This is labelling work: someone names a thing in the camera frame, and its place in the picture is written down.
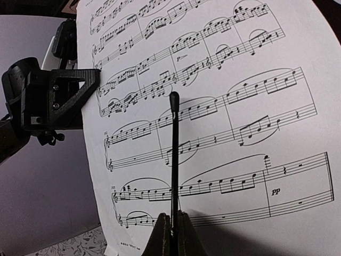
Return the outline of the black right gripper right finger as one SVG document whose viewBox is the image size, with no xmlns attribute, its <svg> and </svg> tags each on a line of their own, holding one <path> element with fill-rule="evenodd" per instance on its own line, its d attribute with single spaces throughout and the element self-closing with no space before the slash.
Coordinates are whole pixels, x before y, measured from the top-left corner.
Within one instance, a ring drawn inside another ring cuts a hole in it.
<svg viewBox="0 0 341 256">
<path fill-rule="evenodd" d="M 207 256 L 189 215 L 182 211 L 178 211 L 178 254 Z"/>
</svg>

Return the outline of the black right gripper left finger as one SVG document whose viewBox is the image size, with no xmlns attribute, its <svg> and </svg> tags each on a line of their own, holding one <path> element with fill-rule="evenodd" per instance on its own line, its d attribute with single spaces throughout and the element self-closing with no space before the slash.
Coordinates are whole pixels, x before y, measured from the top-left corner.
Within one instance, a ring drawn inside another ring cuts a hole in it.
<svg viewBox="0 0 341 256">
<path fill-rule="evenodd" d="M 169 256 L 170 243 L 170 218 L 166 213 L 161 213 L 158 215 L 157 221 L 142 256 Z"/>
</svg>

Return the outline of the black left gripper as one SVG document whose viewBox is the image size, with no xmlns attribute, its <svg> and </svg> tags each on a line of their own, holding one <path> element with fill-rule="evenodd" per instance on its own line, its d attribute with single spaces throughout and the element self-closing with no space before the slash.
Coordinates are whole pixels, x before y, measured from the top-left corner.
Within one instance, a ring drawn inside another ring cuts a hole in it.
<svg viewBox="0 0 341 256">
<path fill-rule="evenodd" d="M 42 70 L 35 57 L 15 62 L 1 78 L 10 121 L 24 132 L 82 129 L 82 107 L 98 88 L 100 72 Z"/>
</svg>

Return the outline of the black music stand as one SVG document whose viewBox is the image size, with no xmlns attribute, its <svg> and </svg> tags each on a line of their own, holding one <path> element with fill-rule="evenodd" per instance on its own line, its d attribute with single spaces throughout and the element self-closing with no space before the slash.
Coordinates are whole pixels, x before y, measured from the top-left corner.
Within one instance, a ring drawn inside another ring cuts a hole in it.
<svg viewBox="0 0 341 256">
<path fill-rule="evenodd" d="M 171 195 L 171 235 L 173 238 L 178 233 L 178 140 L 179 140 L 179 109 L 180 96 L 177 92 L 169 95 L 170 109 L 172 112 L 172 195 Z"/>
</svg>

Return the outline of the sheet music booklet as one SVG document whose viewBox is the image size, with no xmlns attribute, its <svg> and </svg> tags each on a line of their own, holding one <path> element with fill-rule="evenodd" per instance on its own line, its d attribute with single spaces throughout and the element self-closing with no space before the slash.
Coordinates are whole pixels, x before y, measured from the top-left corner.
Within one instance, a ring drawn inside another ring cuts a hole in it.
<svg viewBox="0 0 341 256">
<path fill-rule="evenodd" d="M 210 255 L 340 255 L 340 44 L 313 1 L 80 1 L 78 63 L 105 255 L 179 207 Z"/>
</svg>

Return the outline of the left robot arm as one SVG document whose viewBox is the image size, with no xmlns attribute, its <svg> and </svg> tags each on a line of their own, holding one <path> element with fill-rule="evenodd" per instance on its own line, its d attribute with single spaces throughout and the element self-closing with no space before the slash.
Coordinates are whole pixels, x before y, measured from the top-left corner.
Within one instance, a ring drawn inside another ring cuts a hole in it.
<svg viewBox="0 0 341 256">
<path fill-rule="evenodd" d="M 62 130 L 83 127 L 81 109 L 100 85 L 99 69 L 42 70 L 36 58 L 17 61 L 2 76 L 8 113 L 1 119 L 1 162 L 36 137 L 54 146 Z"/>
</svg>

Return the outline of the floral table mat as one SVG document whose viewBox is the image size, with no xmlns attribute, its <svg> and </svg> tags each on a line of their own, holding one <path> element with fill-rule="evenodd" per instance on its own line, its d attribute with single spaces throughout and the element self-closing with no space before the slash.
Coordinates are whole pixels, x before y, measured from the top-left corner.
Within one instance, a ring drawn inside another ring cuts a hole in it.
<svg viewBox="0 0 341 256">
<path fill-rule="evenodd" d="M 102 227 L 76 236 L 47 239 L 46 236 L 19 239 L 8 245 L 1 243 L 1 255 L 104 255 L 107 241 Z"/>
</svg>

